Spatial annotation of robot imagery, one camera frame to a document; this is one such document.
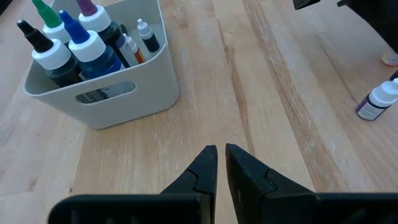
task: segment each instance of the bottle label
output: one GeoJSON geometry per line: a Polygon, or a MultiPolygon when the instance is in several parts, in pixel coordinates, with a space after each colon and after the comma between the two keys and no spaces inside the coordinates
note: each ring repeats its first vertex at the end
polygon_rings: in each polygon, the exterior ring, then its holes
{"type": "Polygon", "coordinates": [[[134,53],[134,56],[136,56],[136,59],[138,61],[138,63],[144,63],[145,62],[145,58],[141,52],[140,49],[137,49],[137,52],[134,53]]]}
{"type": "MultiPolygon", "coordinates": [[[[83,75],[83,72],[81,72],[78,76],[83,81],[87,80],[87,78],[83,75]]],[[[95,103],[95,102],[99,102],[101,100],[105,100],[107,98],[108,97],[106,96],[106,94],[104,92],[102,92],[101,90],[89,91],[87,93],[83,93],[83,94],[76,96],[76,99],[80,103],[95,103]]]]}
{"type": "MultiPolygon", "coordinates": [[[[120,70],[125,69],[124,65],[121,63],[119,58],[115,58],[112,66],[110,66],[107,70],[102,71],[101,73],[89,73],[89,72],[85,72],[85,75],[87,75],[88,77],[102,77],[104,75],[113,73],[113,72],[117,72],[120,70]]],[[[104,88],[101,88],[101,91],[103,93],[106,94],[106,96],[108,98],[112,98],[124,93],[128,93],[130,91],[133,91],[135,89],[135,85],[132,84],[129,81],[126,82],[121,82],[121,83],[117,83],[117,84],[113,84],[113,85],[109,85],[106,86],[104,88]]]]}
{"type": "Polygon", "coordinates": [[[376,119],[380,114],[382,114],[386,109],[376,108],[371,105],[369,102],[366,102],[360,109],[357,111],[357,114],[366,120],[373,121],[376,119]]]}
{"type": "Polygon", "coordinates": [[[126,59],[127,63],[131,67],[138,65],[138,61],[123,35],[121,35],[120,38],[116,41],[116,46],[118,46],[118,49],[122,53],[124,59],[126,59]]]}

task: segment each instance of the small white bottle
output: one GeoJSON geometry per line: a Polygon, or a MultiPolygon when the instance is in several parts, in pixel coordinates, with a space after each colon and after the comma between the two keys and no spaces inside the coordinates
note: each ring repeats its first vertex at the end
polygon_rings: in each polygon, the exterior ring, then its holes
{"type": "Polygon", "coordinates": [[[375,88],[356,107],[356,113],[362,119],[374,121],[387,110],[398,98],[398,78],[386,81],[375,88]]]}
{"type": "Polygon", "coordinates": [[[144,63],[146,61],[145,57],[142,54],[142,52],[141,52],[140,48],[138,47],[137,43],[135,43],[135,41],[131,37],[129,37],[127,34],[123,34],[123,36],[126,39],[126,42],[129,44],[129,46],[131,48],[131,51],[132,51],[132,53],[134,54],[134,56],[136,58],[136,61],[134,62],[134,65],[138,65],[138,64],[144,63]]]}
{"type": "Polygon", "coordinates": [[[150,55],[155,57],[160,50],[160,44],[156,39],[154,31],[152,28],[148,26],[148,23],[144,22],[142,19],[138,19],[138,31],[142,40],[144,41],[145,46],[147,47],[150,55]]]}

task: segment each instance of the wood grain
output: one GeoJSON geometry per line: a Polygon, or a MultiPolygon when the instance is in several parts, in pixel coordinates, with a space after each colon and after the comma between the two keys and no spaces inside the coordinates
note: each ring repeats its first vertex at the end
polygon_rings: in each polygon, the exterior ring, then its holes
{"type": "Polygon", "coordinates": [[[216,144],[216,222],[236,223],[227,142],[311,190],[396,191],[397,106],[374,122],[354,112],[394,72],[380,62],[389,47],[336,2],[161,1],[180,98],[96,131],[24,93],[31,46],[15,23],[42,22],[13,1],[0,17],[0,51],[11,52],[0,61],[0,222],[45,223],[68,195],[157,194],[216,144]]]}

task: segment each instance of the black dye bottle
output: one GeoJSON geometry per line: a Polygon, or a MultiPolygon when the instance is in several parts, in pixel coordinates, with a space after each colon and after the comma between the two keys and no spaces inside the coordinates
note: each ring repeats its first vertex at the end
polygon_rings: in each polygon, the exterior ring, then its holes
{"type": "MultiPolygon", "coordinates": [[[[34,47],[32,58],[45,69],[45,74],[57,86],[62,88],[84,81],[78,60],[60,40],[48,39],[26,21],[18,21],[17,25],[34,47]]],[[[80,103],[94,103],[106,98],[102,91],[95,90],[78,95],[76,100],[80,103]]]]}
{"type": "Polygon", "coordinates": [[[145,46],[147,47],[149,53],[151,54],[152,57],[155,57],[157,53],[159,53],[160,44],[159,41],[157,41],[154,32],[152,31],[150,26],[148,26],[148,24],[144,22],[142,19],[138,20],[137,28],[139,30],[139,35],[144,41],[145,46]]]}
{"type": "Polygon", "coordinates": [[[94,5],[91,0],[77,0],[81,9],[79,21],[86,30],[98,33],[103,42],[112,47],[124,67],[136,65],[136,58],[117,23],[113,22],[103,6],[94,5]]]}

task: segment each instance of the blue dye bottle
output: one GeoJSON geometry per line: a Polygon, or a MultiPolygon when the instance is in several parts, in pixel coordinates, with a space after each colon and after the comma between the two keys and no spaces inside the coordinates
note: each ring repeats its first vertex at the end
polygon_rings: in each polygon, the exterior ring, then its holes
{"type": "MultiPolygon", "coordinates": [[[[79,60],[79,65],[87,79],[94,79],[125,69],[118,56],[110,46],[106,46],[99,35],[92,30],[85,30],[67,11],[60,11],[72,40],[69,49],[79,60]]],[[[108,98],[133,91],[132,83],[118,83],[102,88],[108,98]]]]}

